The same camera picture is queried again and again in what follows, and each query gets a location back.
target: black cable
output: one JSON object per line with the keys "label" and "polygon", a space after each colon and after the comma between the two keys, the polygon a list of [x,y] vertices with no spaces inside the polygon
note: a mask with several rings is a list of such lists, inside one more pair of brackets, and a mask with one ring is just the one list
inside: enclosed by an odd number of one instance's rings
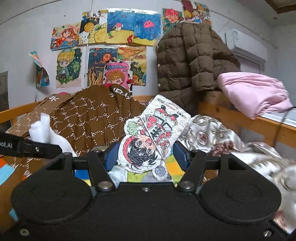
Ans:
{"label": "black cable", "polygon": [[273,148],[275,148],[275,146],[276,146],[276,142],[277,142],[277,139],[278,139],[278,136],[279,136],[279,132],[280,132],[280,130],[281,130],[281,126],[282,126],[282,124],[284,123],[284,121],[285,121],[285,119],[286,119],[286,116],[288,115],[288,113],[289,113],[292,109],[295,109],[295,108],[296,108],[296,106],[291,107],[291,108],[288,109],[288,110],[286,111],[286,113],[284,114],[284,117],[283,117],[283,119],[281,120],[281,124],[278,126],[278,128],[276,129],[276,132],[275,132],[275,134],[274,134],[274,140],[273,140],[273,142],[272,142],[272,147],[273,147]]}

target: brown ceiling trim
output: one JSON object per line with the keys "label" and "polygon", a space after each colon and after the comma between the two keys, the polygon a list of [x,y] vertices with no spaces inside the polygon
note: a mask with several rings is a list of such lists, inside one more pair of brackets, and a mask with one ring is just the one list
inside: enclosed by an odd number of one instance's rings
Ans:
{"label": "brown ceiling trim", "polygon": [[277,14],[280,14],[278,6],[272,0],[265,0],[273,9],[276,11]]}
{"label": "brown ceiling trim", "polygon": [[291,12],[296,10],[296,4],[279,7],[279,13]]}

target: dark door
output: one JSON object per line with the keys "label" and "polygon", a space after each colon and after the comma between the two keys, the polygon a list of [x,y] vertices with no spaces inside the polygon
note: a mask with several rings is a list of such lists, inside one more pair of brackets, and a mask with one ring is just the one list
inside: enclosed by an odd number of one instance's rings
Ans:
{"label": "dark door", "polygon": [[[0,111],[8,110],[8,71],[0,73]],[[11,127],[10,120],[0,124],[0,131],[7,131]]]}

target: cartoon black hair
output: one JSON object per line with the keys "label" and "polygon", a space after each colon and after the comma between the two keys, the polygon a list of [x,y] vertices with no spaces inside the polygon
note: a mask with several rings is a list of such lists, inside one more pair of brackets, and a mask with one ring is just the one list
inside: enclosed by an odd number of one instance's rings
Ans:
{"label": "cartoon black hair", "polygon": [[146,161],[148,161],[149,165],[155,164],[155,160],[157,158],[157,156],[155,155],[155,151],[154,153],[149,155],[147,153],[146,147],[139,148],[136,146],[137,140],[138,138],[135,138],[130,142],[128,146],[128,148],[130,148],[130,151],[127,153],[128,158],[131,160],[131,162],[134,164],[135,167],[142,166],[143,163]]}

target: brown puffer jacket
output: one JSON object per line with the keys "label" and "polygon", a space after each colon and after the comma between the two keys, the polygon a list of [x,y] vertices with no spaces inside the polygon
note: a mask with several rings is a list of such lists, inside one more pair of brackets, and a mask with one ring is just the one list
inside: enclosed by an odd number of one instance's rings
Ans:
{"label": "brown puffer jacket", "polygon": [[219,90],[219,74],[240,71],[234,53],[207,23],[177,24],[156,52],[160,94],[191,115],[197,114],[201,91]]}

